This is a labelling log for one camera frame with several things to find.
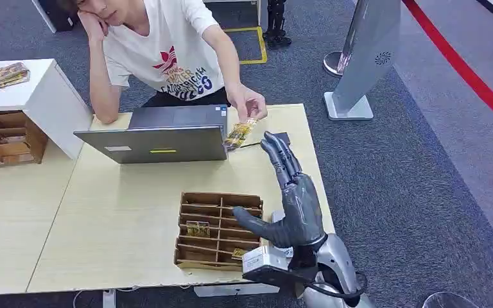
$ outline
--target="dark hair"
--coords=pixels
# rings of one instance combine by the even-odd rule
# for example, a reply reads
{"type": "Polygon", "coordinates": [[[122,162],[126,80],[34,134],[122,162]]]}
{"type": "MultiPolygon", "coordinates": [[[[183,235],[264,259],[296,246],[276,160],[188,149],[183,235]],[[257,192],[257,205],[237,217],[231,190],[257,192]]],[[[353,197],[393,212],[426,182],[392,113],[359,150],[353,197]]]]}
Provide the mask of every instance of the dark hair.
{"type": "Polygon", "coordinates": [[[76,0],[57,0],[58,5],[64,9],[65,11],[76,14],[78,12],[78,5],[76,4],[76,0]]]}

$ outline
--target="black pants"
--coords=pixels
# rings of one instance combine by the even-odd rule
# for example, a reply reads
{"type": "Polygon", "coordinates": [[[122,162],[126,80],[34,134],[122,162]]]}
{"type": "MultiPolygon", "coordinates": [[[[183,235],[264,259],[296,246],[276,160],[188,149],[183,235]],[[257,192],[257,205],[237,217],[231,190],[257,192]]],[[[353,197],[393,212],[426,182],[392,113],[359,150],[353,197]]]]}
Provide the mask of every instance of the black pants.
{"type": "Polygon", "coordinates": [[[202,105],[222,105],[228,102],[225,88],[222,88],[215,93],[206,95],[202,98],[194,99],[192,101],[183,101],[180,98],[176,98],[168,93],[156,92],[156,95],[152,96],[144,105],[144,107],[175,107],[175,106],[202,106],[202,105]]]}

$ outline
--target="man's hand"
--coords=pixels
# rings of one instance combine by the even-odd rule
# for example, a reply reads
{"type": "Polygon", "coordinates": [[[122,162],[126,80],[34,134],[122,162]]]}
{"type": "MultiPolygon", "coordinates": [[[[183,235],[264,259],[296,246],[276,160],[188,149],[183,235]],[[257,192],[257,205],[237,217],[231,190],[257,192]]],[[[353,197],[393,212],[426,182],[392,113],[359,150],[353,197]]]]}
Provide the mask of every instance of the man's hand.
{"type": "Polygon", "coordinates": [[[237,109],[241,123],[245,123],[249,117],[263,119],[267,116],[265,98],[260,93],[242,84],[227,86],[226,93],[230,104],[237,109]]]}
{"type": "Polygon", "coordinates": [[[101,42],[108,35],[108,24],[99,16],[84,11],[78,11],[78,17],[88,34],[90,42],[101,42]]]}

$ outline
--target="cardboard compartment organizer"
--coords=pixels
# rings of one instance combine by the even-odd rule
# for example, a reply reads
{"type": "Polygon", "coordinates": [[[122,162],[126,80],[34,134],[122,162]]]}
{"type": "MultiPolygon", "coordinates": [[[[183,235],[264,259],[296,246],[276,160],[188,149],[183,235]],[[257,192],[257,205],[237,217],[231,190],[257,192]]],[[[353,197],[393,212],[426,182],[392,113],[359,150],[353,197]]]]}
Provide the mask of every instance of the cardboard compartment organizer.
{"type": "Polygon", "coordinates": [[[263,218],[262,205],[258,196],[183,193],[175,264],[179,268],[241,271],[238,253],[260,247],[261,239],[239,226],[232,209],[244,207],[252,215],[263,218]]]}
{"type": "Polygon", "coordinates": [[[21,111],[0,112],[0,165],[40,163],[48,137],[21,111]]]}

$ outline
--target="white cable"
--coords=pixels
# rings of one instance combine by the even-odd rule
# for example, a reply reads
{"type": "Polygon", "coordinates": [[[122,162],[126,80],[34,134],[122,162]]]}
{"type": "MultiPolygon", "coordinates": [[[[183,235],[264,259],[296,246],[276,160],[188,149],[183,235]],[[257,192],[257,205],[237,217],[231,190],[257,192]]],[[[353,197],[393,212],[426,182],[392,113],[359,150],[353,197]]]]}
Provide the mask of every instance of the white cable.
{"type": "Polygon", "coordinates": [[[141,287],[139,286],[133,286],[131,287],[131,289],[116,289],[120,292],[133,292],[133,291],[137,291],[138,289],[140,289],[141,287]]]}
{"type": "Polygon", "coordinates": [[[73,308],[76,308],[76,298],[78,298],[78,295],[80,295],[80,293],[84,292],[84,290],[82,291],[79,291],[73,298],[73,308]]]}

